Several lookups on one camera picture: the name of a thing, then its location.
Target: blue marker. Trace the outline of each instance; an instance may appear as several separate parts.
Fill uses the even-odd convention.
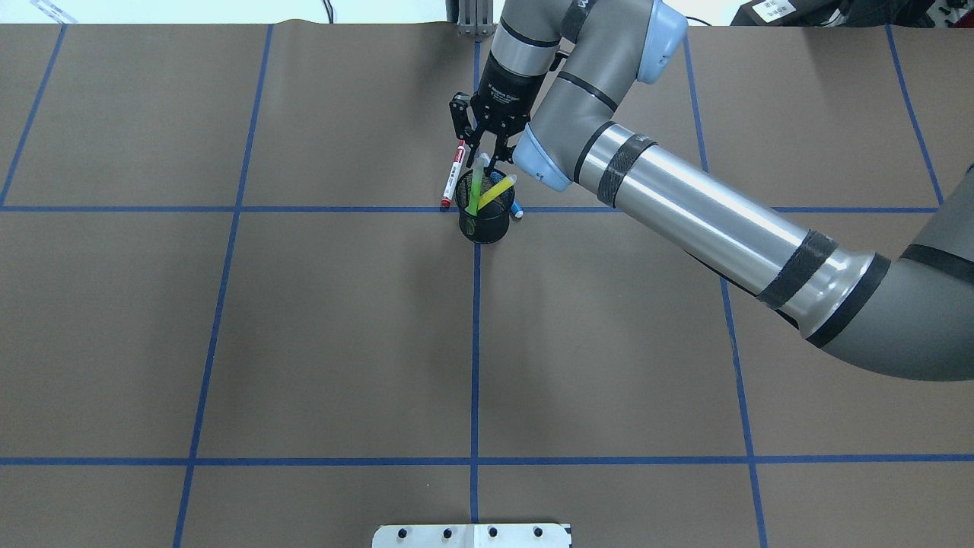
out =
[[[484,164],[490,163],[490,156],[488,156],[486,152],[480,153],[480,157],[484,159]],[[503,177],[501,177],[501,174],[497,172],[491,172],[490,174],[490,179],[494,181],[494,184],[501,182],[502,178]],[[510,204],[510,214],[514,215],[514,218],[521,218],[524,216],[524,210],[521,209],[521,205],[517,203],[516,199],[512,204]]]

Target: robotic arm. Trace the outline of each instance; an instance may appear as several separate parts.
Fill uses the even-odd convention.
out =
[[[457,135],[475,149],[495,134],[493,162],[555,190],[577,182],[837,358],[904,378],[974,379],[974,166],[899,260],[850,252],[611,120],[686,31],[661,0],[507,0],[479,88],[450,103]],[[532,119],[562,38],[577,45]]]

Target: black tape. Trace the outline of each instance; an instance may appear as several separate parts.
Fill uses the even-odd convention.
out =
[[[511,28],[510,25],[507,24],[507,21],[504,20],[504,18],[501,18],[501,26],[504,28],[504,30],[507,31],[507,34],[510,34],[511,36],[517,38],[518,40],[524,42],[525,44],[538,46],[539,48],[550,48],[552,46],[557,46],[558,44],[561,44],[561,41],[559,40],[545,41],[545,40],[535,40],[534,38],[528,38],[527,36]]]
[[[616,206],[616,194],[618,188],[622,186],[625,175],[632,169],[633,164],[639,159],[639,155],[654,144],[656,141],[651,138],[636,134],[628,138],[618,148],[612,160],[609,161],[609,167],[599,179],[598,197],[603,204],[613,208]]]
[[[589,12],[598,0],[573,0],[572,5],[565,12],[565,17],[561,20],[561,35],[568,38],[575,44],[579,41],[581,26],[588,19]]]
[[[937,248],[913,244],[900,255],[900,258],[907,258],[920,264],[925,264],[930,268],[935,268],[947,274],[951,278],[974,286],[974,262],[962,256],[957,256],[944,250],[938,250]]]
[[[758,300],[771,310],[784,306],[784,303],[808,283],[838,246],[835,240],[825,234],[809,230],[802,243],[788,257],[781,272],[758,294]]]
[[[886,277],[887,271],[889,271],[889,259],[881,254],[873,255],[873,261],[869,263],[869,268],[866,269],[866,273],[859,279],[859,283],[852,288],[852,292],[839,305],[839,308],[833,312],[832,316],[822,324],[822,327],[818,328],[806,340],[818,348],[832,342],[832,339],[843,332],[845,326],[849,325],[849,322],[855,318],[856,314],[862,310],[862,307],[873,296],[876,288],[880,286],[882,279]]]
[[[565,80],[567,82],[571,82],[576,86],[582,88],[589,95],[605,103],[605,105],[611,108],[613,112],[616,112],[618,110],[618,104],[615,101],[613,101],[612,98],[605,95],[602,92],[602,90],[596,88],[595,86],[589,84],[588,82],[585,82],[575,74],[572,74],[571,72],[565,72],[564,70],[562,70],[561,72],[558,73],[558,78],[561,78],[562,80]]]
[[[595,133],[592,134],[592,137],[588,138],[588,142],[585,144],[585,148],[581,150],[581,154],[579,155],[578,162],[575,163],[575,178],[572,179],[574,182],[579,182],[579,176],[581,176],[581,166],[584,165],[585,157],[588,156],[588,151],[592,149],[592,145],[595,144],[595,141],[598,140],[598,138],[602,136],[602,134],[604,134],[606,130],[608,130],[615,124],[616,122],[609,120],[605,124],[599,126],[599,129],[595,130]]]

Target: blue joint cap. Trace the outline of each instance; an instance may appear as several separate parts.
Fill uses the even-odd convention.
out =
[[[687,18],[683,14],[670,8],[662,0],[654,0],[636,80],[652,84],[659,78],[673,57],[673,52],[680,47],[680,42],[687,35],[688,26]]]
[[[524,127],[524,135],[514,147],[514,165],[524,173],[536,178],[558,192],[564,191],[572,180],[561,173],[554,160],[544,152],[538,143],[535,133],[531,131],[531,124]]]

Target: vertical blue line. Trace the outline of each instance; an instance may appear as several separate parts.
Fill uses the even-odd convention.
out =
[[[730,335],[730,351],[733,356],[733,370],[737,379],[737,404],[740,407],[740,423],[744,431],[744,449],[747,451],[748,474],[751,477],[751,495],[754,497],[754,515],[758,520],[758,540],[761,548],[768,548],[768,531],[765,528],[765,510],[761,502],[761,487],[758,483],[758,465],[754,461],[754,441],[751,437],[751,417],[747,412],[747,397],[744,394],[744,374],[740,370],[740,354],[737,351],[737,332],[733,326],[731,296],[727,280],[721,278],[721,295],[724,298],[724,319]]]
[[[696,146],[700,150],[700,167],[709,173],[707,147],[703,143],[703,124],[700,122],[700,102],[696,98],[696,80],[693,78],[693,56],[690,54],[689,34],[683,37],[683,51],[687,58],[687,78],[690,80],[690,103],[693,106],[693,123],[696,125]]]
[[[44,77],[41,78],[41,85],[37,88],[37,95],[34,96],[34,103],[30,105],[30,112],[27,114],[27,121],[23,124],[23,132],[20,133],[20,142],[17,143],[17,150],[14,152],[14,158],[10,162],[10,169],[7,170],[7,178],[4,180],[3,190],[0,190],[0,206],[3,206],[4,202],[7,200],[7,193],[10,192],[10,185],[14,182],[14,172],[17,170],[17,163],[20,161],[20,154],[23,153],[23,147],[27,144],[27,136],[30,134],[30,127],[34,125],[34,116],[37,115],[37,108],[41,105],[41,98],[44,96],[44,90],[48,87],[48,80],[51,79],[51,71],[55,68],[57,54],[60,53],[60,46],[62,43],[64,43],[65,32],[67,32],[67,25],[63,24],[60,32],[57,34],[57,41],[55,42],[54,50],[51,52],[51,58],[48,59],[48,67],[44,69]]]
[[[690,100],[693,105],[693,122],[696,125],[696,144],[700,149],[700,167],[710,171],[707,162],[707,147],[703,139],[703,122],[700,117],[700,103],[696,94],[696,80],[693,77],[693,56],[690,51],[690,36],[683,39],[683,49],[687,55],[687,78],[690,80]],[[733,326],[731,296],[727,280],[721,278],[721,295],[724,299],[724,319],[728,326],[730,350],[733,357],[734,375],[737,383],[737,404],[740,408],[741,429],[744,431],[744,449],[747,451],[747,471],[751,479],[751,496],[754,499],[754,515],[758,525],[758,542],[761,548],[768,548],[768,532],[765,527],[765,510],[761,502],[761,486],[758,483],[758,465],[754,461],[754,443],[751,437],[751,418],[747,412],[747,397],[744,393],[744,375],[740,369],[740,355],[737,352],[737,333]]]
[[[473,42],[473,90],[480,84],[480,40]],[[473,244],[473,334],[470,367],[470,522],[480,521],[480,244]]]
[[[933,163],[930,162],[930,154],[926,150],[926,141],[923,140],[923,132],[919,129],[917,115],[913,110],[913,102],[910,101],[910,92],[907,91],[907,81],[903,77],[903,67],[900,65],[900,56],[896,53],[896,42],[893,41],[893,27],[886,24],[886,41],[889,42],[889,52],[893,55],[893,66],[896,67],[896,78],[900,81],[900,91],[903,92],[903,101],[907,104],[907,113],[910,115],[910,123],[913,124],[914,134],[917,135],[919,151],[923,154],[923,163],[926,165],[926,172],[930,174],[930,182],[933,184],[933,193],[937,195],[937,203],[944,205],[944,194],[940,191],[940,183],[937,182],[937,174],[933,171]]]
[[[234,208],[234,218],[230,224],[230,236],[227,239],[227,251],[223,258],[223,272],[220,275],[220,289],[216,296],[216,307],[213,312],[213,324],[209,333],[209,348],[206,351],[206,365],[203,370],[203,382],[200,386],[200,400],[196,407],[196,419],[193,423],[193,438],[189,448],[189,464],[186,465],[186,476],[183,479],[182,496],[179,499],[179,514],[176,517],[175,533],[172,536],[173,548],[182,544],[183,527],[186,524],[186,511],[189,508],[189,495],[193,488],[193,472],[196,468],[196,455],[200,448],[200,435],[203,432],[203,417],[206,412],[206,395],[209,392],[209,380],[213,371],[213,358],[216,355],[216,342],[220,334],[220,321],[223,318],[223,303],[227,295],[227,283],[230,280],[230,265],[234,259],[234,247],[237,244],[237,228],[240,225],[241,207],[244,204],[244,190],[246,175],[250,164],[250,150],[253,147],[253,136],[257,129],[257,115],[260,112],[260,99],[264,93],[264,76],[267,74],[267,59],[271,52],[271,38],[274,26],[267,25],[264,37],[264,53],[260,60],[260,73],[257,76],[257,91],[254,93],[253,109],[250,112],[250,127],[247,131],[246,146],[243,150],[243,164],[241,178],[237,186],[237,205]]]

